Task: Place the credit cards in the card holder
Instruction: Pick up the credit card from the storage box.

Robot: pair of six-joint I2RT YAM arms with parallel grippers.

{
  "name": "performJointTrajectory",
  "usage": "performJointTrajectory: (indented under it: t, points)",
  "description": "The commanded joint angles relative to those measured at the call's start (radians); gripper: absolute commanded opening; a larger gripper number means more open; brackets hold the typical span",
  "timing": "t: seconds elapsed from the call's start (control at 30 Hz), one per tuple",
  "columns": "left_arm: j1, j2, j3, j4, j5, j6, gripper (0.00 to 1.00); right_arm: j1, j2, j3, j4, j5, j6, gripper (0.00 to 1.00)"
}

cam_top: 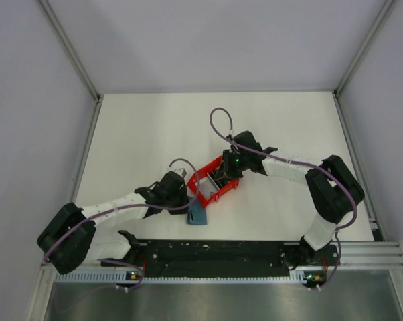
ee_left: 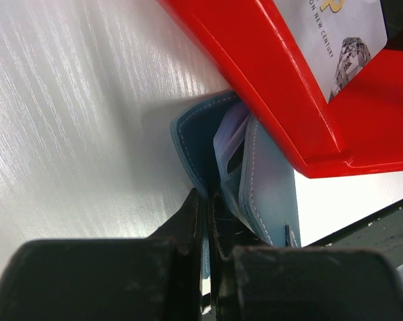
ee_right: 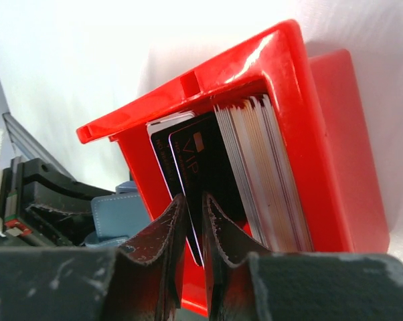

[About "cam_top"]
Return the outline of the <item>blue leather card holder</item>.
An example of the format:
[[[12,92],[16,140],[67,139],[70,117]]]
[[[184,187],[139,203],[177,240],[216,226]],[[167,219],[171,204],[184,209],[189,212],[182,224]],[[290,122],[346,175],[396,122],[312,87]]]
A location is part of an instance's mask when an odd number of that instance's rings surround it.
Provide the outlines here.
[[[198,201],[197,198],[189,197],[191,205],[188,207],[189,211],[186,217],[188,225],[204,226],[208,224],[208,217],[206,209]]]

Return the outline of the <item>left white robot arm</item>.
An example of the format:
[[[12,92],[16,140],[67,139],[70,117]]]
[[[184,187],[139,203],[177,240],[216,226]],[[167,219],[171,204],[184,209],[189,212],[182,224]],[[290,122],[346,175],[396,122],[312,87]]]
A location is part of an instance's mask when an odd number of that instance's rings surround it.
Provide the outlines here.
[[[134,264],[139,249],[136,239],[124,229],[125,223],[162,211],[186,214],[189,197],[185,176],[186,170],[178,168],[165,173],[160,181],[113,201],[86,207],[63,205],[37,239],[44,261],[61,275],[104,259]]]

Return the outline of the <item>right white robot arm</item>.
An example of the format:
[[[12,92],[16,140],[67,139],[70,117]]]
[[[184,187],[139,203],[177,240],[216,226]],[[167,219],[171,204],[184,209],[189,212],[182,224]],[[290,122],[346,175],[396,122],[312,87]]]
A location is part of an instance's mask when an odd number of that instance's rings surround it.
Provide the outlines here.
[[[299,254],[305,263],[316,264],[343,218],[365,198],[364,190],[343,159],[331,155],[314,165],[306,160],[274,156],[278,149],[263,149],[249,131],[229,134],[226,140],[231,143],[222,155],[222,175],[227,179],[241,178],[244,171],[250,170],[308,187],[317,214],[300,240]]]

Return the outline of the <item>red plastic bin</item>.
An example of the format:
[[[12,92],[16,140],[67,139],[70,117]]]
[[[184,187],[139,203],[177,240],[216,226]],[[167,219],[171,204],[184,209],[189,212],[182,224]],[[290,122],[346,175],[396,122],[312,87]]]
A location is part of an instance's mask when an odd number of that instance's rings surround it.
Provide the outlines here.
[[[200,168],[187,182],[187,187],[195,195],[203,208],[218,202],[221,197],[233,189],[237,189],[240,179],[215,179],[222,164],[222,156]]]

